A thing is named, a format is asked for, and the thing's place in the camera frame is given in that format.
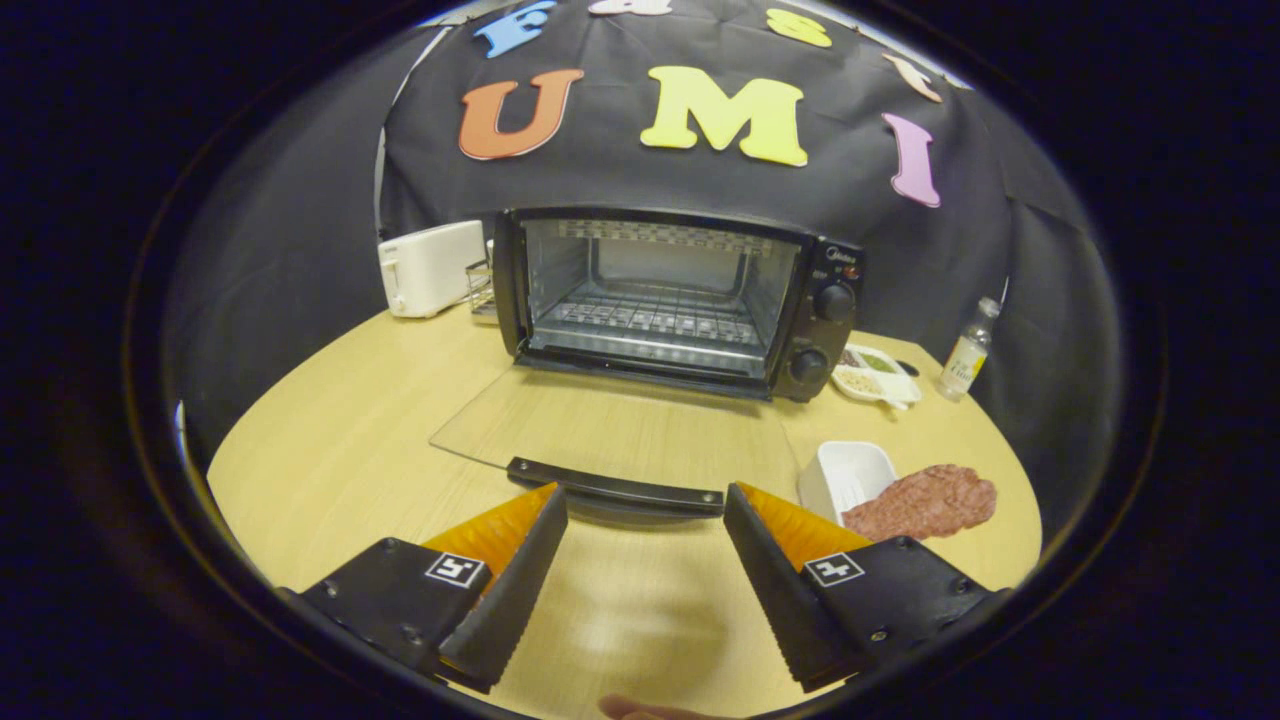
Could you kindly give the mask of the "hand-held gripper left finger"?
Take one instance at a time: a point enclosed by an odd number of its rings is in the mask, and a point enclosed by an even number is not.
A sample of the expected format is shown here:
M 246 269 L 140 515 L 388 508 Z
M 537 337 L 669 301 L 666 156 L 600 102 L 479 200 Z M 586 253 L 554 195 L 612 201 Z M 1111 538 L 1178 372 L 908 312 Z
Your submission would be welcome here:
M 329 634 L 434 682 L 503 676 L 568 524 L 556 483 L 416 544 L 387 537 L 285 600 Z

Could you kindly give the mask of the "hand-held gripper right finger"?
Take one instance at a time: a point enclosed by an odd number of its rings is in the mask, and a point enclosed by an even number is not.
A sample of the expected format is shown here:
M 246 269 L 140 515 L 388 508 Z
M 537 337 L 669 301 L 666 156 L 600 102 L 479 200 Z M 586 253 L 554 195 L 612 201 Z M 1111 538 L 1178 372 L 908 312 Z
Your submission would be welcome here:
M 723 519 L 806 692 L 901 671 L 977 626 L 1005 596 L 916 539 L 873 542 L 754 486 L 730 486 Z

